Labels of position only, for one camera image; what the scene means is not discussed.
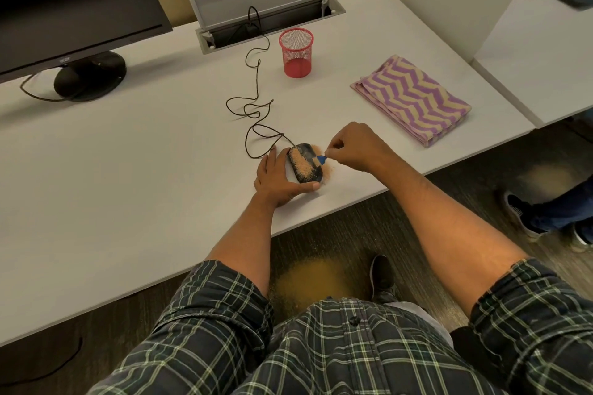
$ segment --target folded towel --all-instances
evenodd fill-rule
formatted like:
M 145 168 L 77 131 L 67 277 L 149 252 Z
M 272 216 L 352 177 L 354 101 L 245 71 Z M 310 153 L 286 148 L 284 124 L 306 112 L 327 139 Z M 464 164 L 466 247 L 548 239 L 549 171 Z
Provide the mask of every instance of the folded towel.
M 425 147 L 455 128 L 471 106 L 397 55 L 350 85 Z

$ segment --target wooden floor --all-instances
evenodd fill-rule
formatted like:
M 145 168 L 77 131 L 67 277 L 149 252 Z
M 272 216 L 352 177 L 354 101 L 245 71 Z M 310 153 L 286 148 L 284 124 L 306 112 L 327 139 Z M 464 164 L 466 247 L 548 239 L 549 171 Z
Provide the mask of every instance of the wooden floor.
M 560 234 L 528 243 L 494 196 L 496 189 L 508 187 L 530 201 L 544 201 L 586 179 L 593 172 L 593 145 L 569 127 L 561 122 L 534 131 L 429 178 L 593 298 L 593 253 L 571 252 Z M 368 266 L 377 253 L 391 259 L 404 298 L 417 300 L 449 330 L 467 323 L 428 268 L 410 224 L 389 194 L 273 239 L 271 301 L 276 321 L 328 295 L 368 299 Z M 181 280 L 168 280 L 0 348 L 0 394 L 83 394 L 148 334 Z M 54 375 L 2 386 L 58 367 L 77 350 L 79 338 L 80 352 Z

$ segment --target monitor stand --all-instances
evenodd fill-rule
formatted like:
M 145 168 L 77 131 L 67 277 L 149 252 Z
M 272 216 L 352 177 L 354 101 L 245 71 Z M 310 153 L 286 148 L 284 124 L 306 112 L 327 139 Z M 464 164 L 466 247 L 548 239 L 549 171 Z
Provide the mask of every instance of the monitor stand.
M 126 76 L 126 62 L 114 52 L 72 61 L 61 69 L 53 88 L 64 99 L 88 102 L 113 91 Z

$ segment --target computer monitor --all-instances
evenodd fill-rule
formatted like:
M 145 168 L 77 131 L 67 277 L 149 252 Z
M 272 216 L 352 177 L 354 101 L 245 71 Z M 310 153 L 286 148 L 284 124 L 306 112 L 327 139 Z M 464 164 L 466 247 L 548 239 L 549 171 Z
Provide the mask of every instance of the computer monitor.
M 126 75 L 109 50 L 169 31 L 158 0 L 0 0 L 0 83 L 60 66 L 58 95 L 97 99 Z

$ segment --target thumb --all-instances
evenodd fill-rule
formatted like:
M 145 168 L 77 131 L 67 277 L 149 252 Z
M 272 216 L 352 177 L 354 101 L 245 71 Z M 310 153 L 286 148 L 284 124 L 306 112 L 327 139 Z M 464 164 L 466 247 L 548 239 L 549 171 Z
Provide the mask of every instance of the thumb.
M 336 160 L 338 162 L 340 162 L 340 158 L 342 158 L 343 154 L 344 154 L 343 148 L 328 148 L 324 153 L 326 158 L 330 158 L 330 159 Z
M 315 192 L 320 187 L 321 187 L 321 184 L 319 184 L 316 181 L 312 182 L 312 183 L 299 183 L 299 184 L 295 183 L 294 189 L 292 191 L 292 195 L 293 195 L 293 197 L 296 197 L 297 195 L 300 195 L 302 193 Z

